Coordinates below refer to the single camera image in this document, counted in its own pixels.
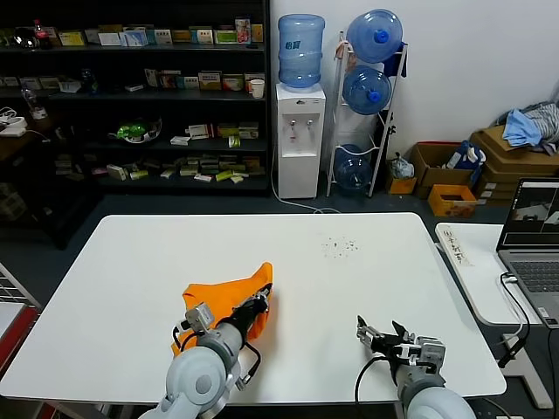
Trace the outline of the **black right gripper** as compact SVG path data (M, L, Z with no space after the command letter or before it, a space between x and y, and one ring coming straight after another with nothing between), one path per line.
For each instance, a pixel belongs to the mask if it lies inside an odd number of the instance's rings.
M392 321L392 326L397 335L381 334L358 315L356 337L364 346L370 347L373 353L382 354L390 364L390 371L396 372L400 366L410 365L410 358L418 354L418 345L414 343L414 333L410 333L395 320Z

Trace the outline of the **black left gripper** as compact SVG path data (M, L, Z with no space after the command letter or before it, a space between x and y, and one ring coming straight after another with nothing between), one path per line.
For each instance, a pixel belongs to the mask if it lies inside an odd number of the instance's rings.
M231 323L238 330L250 330L261 313L269 312L272 289L272 284L264 285L254 294L254 298L235 308L231 314Z

